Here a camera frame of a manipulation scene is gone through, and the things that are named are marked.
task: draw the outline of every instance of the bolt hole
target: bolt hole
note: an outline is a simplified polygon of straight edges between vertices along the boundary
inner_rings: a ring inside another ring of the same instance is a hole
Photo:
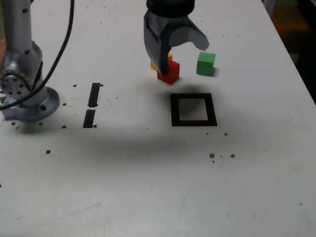
[[[46,110],[46,106],[45,106],[45,105],[41,105],[41,106],[40,106],[40,110],[45,111],[45,110]]]

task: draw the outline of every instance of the cube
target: cube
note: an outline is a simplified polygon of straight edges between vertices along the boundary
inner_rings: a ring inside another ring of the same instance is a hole
[[[199,53],[197,60],[197,74],[204,76],[213,76],[215,54],[213,53]]]
[[[157,78],[169,85],[174,84],[178,79],[180,75],[180,64],[169,60],[169,74],[168,75],[161,75],[160,72],[157,70]]]
[[[168,60],[172,60],[172,54],[171,53],[168,54]],[[150,60],[150,67],[152,69],[154,69],[155,71],[157,71],[157,67],[156,67],[156,65],[154,64],[154,62],[152,60]]]

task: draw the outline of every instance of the green cube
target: green cube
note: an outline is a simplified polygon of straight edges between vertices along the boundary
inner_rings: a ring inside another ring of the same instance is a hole
[[[199,53],[197,60],[197,74],[204,76],[213,76],[214,73],[215,54]]]

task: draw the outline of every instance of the white table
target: white table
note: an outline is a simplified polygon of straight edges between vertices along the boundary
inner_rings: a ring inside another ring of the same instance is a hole
[[[43,126],[1,124],[1,237],[316,236],[316,107],[261,0],[197,0],[190,18],[217,75],[196,75],[185,44],[173,86],[150,68],[145,0],[75,11],[49,82],[67,105]],[[46,75],[69,1],[35,1],[32,14]],[[97,128],[82,129],[93,82]],[[195,90],[212,93],[218,126],[172,127],[169,93]]]

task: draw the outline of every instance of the metal robot base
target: metal robot base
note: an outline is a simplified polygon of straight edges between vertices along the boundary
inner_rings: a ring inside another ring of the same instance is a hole
[[[38,121],[50,116],[58,109],[60,99],[56,90],[50,87],[44,87],[43,90],[47,91],[48,96],[42,103],[32,106],[22,104],[3,110],[4,118],[6,120]],[[16,100],[7,96],[3,105],[8,105],[14,101]]]

